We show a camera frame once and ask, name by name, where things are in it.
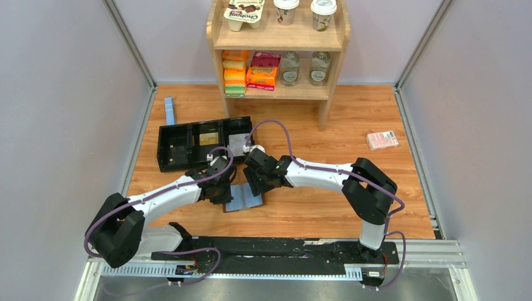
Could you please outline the brown leather card holder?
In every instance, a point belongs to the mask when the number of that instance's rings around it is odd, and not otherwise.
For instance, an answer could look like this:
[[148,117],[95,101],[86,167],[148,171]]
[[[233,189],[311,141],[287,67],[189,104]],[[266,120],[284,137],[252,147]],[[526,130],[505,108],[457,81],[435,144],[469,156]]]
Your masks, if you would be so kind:
[[224,204],[224,212],[231,213],[245,209],[251,209],[263,205],[262,196],[254,196],[250,186],[245,184],[237,184],[230,186],[231,201]]

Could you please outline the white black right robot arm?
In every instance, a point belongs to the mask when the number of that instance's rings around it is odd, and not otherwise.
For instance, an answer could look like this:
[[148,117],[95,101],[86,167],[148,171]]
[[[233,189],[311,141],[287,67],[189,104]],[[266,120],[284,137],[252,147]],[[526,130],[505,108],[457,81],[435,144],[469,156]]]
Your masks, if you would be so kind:
[[362,220],[359,257],[371,263],[383,254],[397,185],[369,159],[359,157],[353,164],[319,164],[291,156],[276,159],[255,147],[244,163],[244,175],[254,196],[280,187],[313,187],[343,194]]

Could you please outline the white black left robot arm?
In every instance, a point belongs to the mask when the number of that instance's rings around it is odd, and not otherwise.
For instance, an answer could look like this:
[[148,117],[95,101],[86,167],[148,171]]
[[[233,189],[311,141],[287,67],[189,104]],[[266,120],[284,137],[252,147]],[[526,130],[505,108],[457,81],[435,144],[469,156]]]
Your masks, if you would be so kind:
[[125,265],[135,256],[164,251],[177,260],[186,259],[192,244],[178,229],[153,228],[150,224],[174,209],[198,201],[229,201],[236,169],[231,160],[217,157],[204,168],[190,170],[153,191],[129,197],[111,194],[87,228],[85,251],[103,258],[112,268]]

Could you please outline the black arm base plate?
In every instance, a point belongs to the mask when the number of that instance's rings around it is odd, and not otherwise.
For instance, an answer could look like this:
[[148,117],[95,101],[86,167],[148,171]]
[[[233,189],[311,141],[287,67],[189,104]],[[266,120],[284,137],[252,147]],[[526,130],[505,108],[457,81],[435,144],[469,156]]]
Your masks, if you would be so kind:
[[396,265],[400,262],[396,244],[385,242],[381,254],[363,253],[357,241],[325,241],[317,238],[264,238],[196,236],[185,239],[178,250],[196,250],[181,255],[206,272],[218,261],[216,273],[255,275],[340,275],[346,264]]

